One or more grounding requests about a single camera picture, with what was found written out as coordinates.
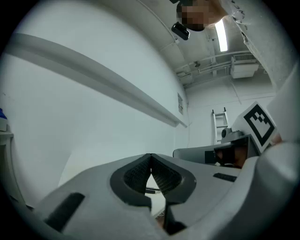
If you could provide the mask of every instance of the white ladder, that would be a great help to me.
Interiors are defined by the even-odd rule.
[[[220,142],[221,139],[220,140],[217,139],[217,129],[218,128],[230,128],[229,121],[228,121],[228,116],[227,116],[227,112],[226,112],[226,108],[224,108],[224,112],[217,113],[217,114],[215,114],[214,110],[212,110],[212,115],[214,117],[214,123],[215,123],[215,141],[216,141],[216,144],[218,144],[218,142]],[[225,125],[221,125],[221,126],[217,126],[217,124],[216,124],[216,117],[223,117],[223,116],[225,116],[226,124]]]

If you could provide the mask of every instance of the white air conditioning unit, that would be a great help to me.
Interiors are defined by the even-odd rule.
[[[233,78],[253,77],[258,66],[256,58],[251,54],[234,55],[231,57],[230,73]]]

